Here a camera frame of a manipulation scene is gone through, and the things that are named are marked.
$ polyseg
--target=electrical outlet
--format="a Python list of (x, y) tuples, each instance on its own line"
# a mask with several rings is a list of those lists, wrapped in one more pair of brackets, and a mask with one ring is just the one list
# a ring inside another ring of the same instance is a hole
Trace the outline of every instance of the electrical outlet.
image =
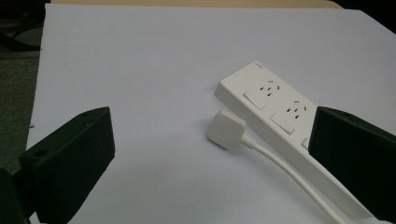
[(372, 215), (320, 163), (309, 155), (317, 106), (254, 62), (218, 85), (215, 95), (353, 220)]

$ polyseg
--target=power cord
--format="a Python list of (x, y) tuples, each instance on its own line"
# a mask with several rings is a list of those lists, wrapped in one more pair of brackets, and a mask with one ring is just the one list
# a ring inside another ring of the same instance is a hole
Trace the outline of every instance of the power cord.
[(283, 162), (275, 154), (271, 153), (264, 147), (258, 145), (254, 140), (244, 134), (247, 124), (237, 116), (220, 110), (212, 119), (207, 130), (207, 137), (218, 145), (226, 149), (234, 149), (238, 144), (258, 151), (270, 161), (278, 165), (285, 171), (297, 184), (314, 200), (314, 202), (335, 222), (346, 224), (330, 207), (327, 205), (315, 191), (306, 183), (300, 175), (295, 172), (288, 164)]

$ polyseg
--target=wooden table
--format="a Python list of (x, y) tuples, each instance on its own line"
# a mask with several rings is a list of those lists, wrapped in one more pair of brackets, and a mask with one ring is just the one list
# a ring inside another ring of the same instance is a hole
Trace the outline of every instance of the wooden table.
[(326, 0), (52, 0), (55, 4), (125, 5), (146, 7), (309, 7), (341, 8)]

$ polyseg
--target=power strip switch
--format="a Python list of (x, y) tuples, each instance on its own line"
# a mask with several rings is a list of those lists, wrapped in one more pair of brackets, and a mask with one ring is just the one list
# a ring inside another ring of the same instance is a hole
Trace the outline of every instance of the power strip switch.
[(317, 106), (254, 62), (218, 85), (215, 95), (352, 220), (373, 215), (309, 155)]

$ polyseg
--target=white power strip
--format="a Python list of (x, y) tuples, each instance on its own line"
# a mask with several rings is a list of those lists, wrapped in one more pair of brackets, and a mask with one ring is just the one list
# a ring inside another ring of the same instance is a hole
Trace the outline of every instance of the white power strip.
[(294, 88), (254, 62), (224, 78), (215, 95), (352, 220), (373, 216), (309, 155), (317, 106)]

